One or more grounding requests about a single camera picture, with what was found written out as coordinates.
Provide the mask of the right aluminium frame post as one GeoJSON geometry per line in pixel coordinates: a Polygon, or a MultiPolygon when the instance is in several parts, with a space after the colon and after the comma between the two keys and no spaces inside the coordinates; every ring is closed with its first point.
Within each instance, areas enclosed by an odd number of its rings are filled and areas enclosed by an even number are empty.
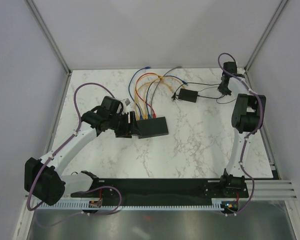
{"type": "Polygon", "coordinates": [[[252,54],[248,58],[248,61],[243,68],[245,72],[248,72],[249,69],[252,67],[258,53],[262,49],[263,45],[265,44],[266,40],[268,39],[269,35],[271,34],[272,30],[274,29],[276,23],[278,22],[279,18],[283,14],[289,2],[290,2],[289,0],[279,1],[279,4],[277,5],[275,11],[273,12],[269,22],[267,23],[264,31],[261,34],[261,37],[259,38],[255,48],[253,49],[252,54]]]}

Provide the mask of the aluminium frame post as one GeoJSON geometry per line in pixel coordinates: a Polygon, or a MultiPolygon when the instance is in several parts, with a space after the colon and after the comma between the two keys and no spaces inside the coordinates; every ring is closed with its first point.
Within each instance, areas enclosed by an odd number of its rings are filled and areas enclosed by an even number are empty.
{"type": "Polygon", "coordinates": [[[67,76],[69,76],[72,71],[69,68],[68,64],[66,63],[65,58],[63,57],[60,48],[58,47],[51,31],[49,30],[45,20],[43,19],[36,3],[34,0],[25,0],[24,1],[27,5],[27,7],[29,8],[31,14],[33,15],[35,21],[37,22],[40,30],[42,31],[44,37],[46,38],[49,46],[51,47],[53,53],[55,54],[55,56],[57,57],[59,63],[61,64],[63,70],[65,71],[65,74],[67,76]]]}
{"type": "Polygon", "coordinates": [[[248,61],[243,68],[245,72],[248,72],[249,69],[252,67],[258,53],[262,49],[263,45],[265,44],[266,40],[268,39],[269,35],[271,34],[272,30],[274,29],[276,23],[278,22],[279,18],[283,14],[289,2],[290,2],[289,0],[279,1],[279,4],[277,5],[275,11],[273,12],[269,22],[267,23],[264,31],[261,34],[261,37],[259,38],[255,48],[253,49],[252,54],[248,58],[248,61]]]}

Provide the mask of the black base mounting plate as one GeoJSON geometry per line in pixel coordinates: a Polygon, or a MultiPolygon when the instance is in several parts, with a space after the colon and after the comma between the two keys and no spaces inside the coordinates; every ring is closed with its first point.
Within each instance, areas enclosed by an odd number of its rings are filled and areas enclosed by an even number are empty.
{"type": "Polygon", "coordinates": [[[231,188],[216,178],[97,178],[91,190],[119,190],[123,207],[210,206],[212,199],[248,198],[247,185],[231,188]]]}

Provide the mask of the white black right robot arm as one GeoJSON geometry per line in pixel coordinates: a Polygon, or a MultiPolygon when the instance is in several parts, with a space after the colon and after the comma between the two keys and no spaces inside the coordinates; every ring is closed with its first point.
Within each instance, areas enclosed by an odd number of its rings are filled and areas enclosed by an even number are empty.
{"type": "Polygon", "coordinates": [[[234,128],[233,147],[227,166],[220,177],[219,193],[224,197],[237,194],[248,197],[245,177],[251,178],[244,164],[249,147],[256,132],[262,127],[266,108],[266,97],[255,93],[245,82],[241,74],[234,76],[224,73],[218,91],[224,96],[235,96],[235,105],[231,116],[234,128]]]}

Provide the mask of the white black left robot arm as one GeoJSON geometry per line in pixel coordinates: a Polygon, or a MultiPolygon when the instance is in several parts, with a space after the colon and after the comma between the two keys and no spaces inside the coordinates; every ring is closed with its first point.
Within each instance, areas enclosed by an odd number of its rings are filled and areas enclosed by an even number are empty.
{"type": "Polygon", "coordinates": [[[95,176],[82,171],[74,175],[63,172],[74,157],[101,133],[113,130],[117,138],[141,136],[134,111],[111,113],[98,109],[88,111],[81,117],[80,126],[70,134],[64,143],[39,159],[31,157],[25,163],[24,189],[28,198],[35,196],[49,206],[56,204],[63,196],[83,192],[95,197],[100,190],[95,176]]]}

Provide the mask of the left aluminium frame post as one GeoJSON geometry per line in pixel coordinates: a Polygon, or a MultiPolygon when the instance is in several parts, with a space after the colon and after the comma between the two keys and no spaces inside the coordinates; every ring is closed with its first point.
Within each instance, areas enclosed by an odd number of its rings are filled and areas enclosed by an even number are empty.
{"type": "Polygon", "coordinates": [[[40,30],[42,31],[44,37],[46,38],[49,46],[51,47],[53,53],[55,54],[55,56],[57,57],[59,63],[61,64],[63,70],[65,71],[65,74],[67,76],[69,76],[72,71],[69,68],[68,64],[66,63],[65,58],[63,57],[60,48],[58,47],[51,31],[49,30],[45,20],[43,19],[36,3],[34,0],[25,0],[24,1],[27,5],[27,7],[29,8],[31,14],[33,15],[35,21],[37,22],[40,30]]]}

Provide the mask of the black network switch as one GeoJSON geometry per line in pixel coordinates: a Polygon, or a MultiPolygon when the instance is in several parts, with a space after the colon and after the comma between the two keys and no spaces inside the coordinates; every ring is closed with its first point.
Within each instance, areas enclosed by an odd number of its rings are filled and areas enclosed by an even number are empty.
{"type": "Polygon", "coordinates": [[[164,116],[138,120],[136,123],[141,133],[141,136],[138,137],[139,139],[160,137],[169,134],[167,120],[164,116]]]}

